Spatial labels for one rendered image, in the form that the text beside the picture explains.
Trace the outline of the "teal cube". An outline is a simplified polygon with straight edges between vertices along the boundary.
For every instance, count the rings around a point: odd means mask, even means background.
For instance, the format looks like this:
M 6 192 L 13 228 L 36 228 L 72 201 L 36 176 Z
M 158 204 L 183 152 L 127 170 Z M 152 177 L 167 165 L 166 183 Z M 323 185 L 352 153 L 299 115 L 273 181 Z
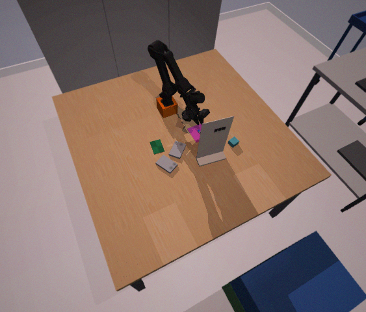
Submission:
M 239 140 L 235 137 L 231 138 L 229 141 L 228 141 L 228 144 L 233 148 L 235 147 L 237 144 L 239 143 Z

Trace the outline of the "magenta square marking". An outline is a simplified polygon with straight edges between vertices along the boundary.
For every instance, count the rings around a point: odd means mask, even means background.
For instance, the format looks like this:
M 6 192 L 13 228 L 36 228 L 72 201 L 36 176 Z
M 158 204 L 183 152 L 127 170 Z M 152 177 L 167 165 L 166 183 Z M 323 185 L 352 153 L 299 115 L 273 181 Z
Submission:
M 196 142 L 199 142 L 199 140 L 200 140 L 200 134 L 199 134 L 198 130 L 201 131 L 201 128 L 202 128 L 201 124 L 188 128 L 189 133 L 192 135 L 193 139 Z

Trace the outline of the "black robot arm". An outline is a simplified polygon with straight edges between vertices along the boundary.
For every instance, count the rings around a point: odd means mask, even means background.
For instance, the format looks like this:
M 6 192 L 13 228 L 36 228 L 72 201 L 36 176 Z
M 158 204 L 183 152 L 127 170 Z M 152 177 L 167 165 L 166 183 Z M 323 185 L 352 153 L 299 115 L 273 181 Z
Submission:
M 164 53 L 164 51 L 166 51 L 166 53 Z M 160 40 L 156 40 L 148 46 L 148 52 L 155 60 L 161 80 L 163 82 L 162 92 L 159 94 L 159 96 L 162 98 L 161 102 L 165 107 L 174 104 L 172 101 L 172 96 L 176 92 L 180 94 L 180 97 L 183 98 L 186 105 L 191 105 L 193 103 L 203 103 L 205 101 L 205 95 L 200 91 L 195 91 L 195 87 L 192 86 L 182 75 L 174 58 L 173 52 L 168 49 L 166 44 Z M 170 80 L 166 64 L 175 80 L 175 83 Z M 182 119 L 184 119 L 186 122 L 190 122 L 196 114 L 193 109 L 189 109 L 190 110 L 185 108 L 186 111 L 182 117 Z

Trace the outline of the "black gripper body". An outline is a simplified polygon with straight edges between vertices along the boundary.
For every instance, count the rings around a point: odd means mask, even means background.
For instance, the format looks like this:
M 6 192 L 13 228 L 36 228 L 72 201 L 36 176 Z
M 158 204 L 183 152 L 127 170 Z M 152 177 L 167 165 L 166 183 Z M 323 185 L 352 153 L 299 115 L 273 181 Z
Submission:
M 195 115 L 198 115 L 198 117 L 200 118 L 205 118 L 210 113 L 209 109 L 202 109 L 201 111 L 199 111 L 200 108 L 198 108 L 197 103 L 187 105 L 185 108 L 187 108 L 188 110 L 190 110 L 189 108 L 193 109 L 193 111 L 196 113 Z M 186 110 L 182 112 L 182 116 L 184 115 L 185 111 Z

